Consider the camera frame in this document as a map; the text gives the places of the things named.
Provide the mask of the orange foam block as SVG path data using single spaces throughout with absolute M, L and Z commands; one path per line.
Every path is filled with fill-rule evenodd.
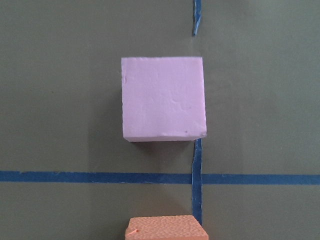
M 209 235 L 192 215 L 133 217 L 126 240 L 208 240 Z

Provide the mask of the pink foam block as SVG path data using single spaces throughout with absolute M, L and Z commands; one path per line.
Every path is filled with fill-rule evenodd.
M 129 142 L 206 137 L 202 57 L 123 57 L 122 132 Z

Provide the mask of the brown paper table cover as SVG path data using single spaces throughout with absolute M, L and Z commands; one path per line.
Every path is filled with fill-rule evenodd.
M 190 215 L 194 143 L 128 142 L 121 58 L 201 56 L 203 228 L 212 240 L 320 237 L 320 3 L 0 3 L 0 237 L 122 240 Z M 150 178 L 165 179 L 153 183 Z

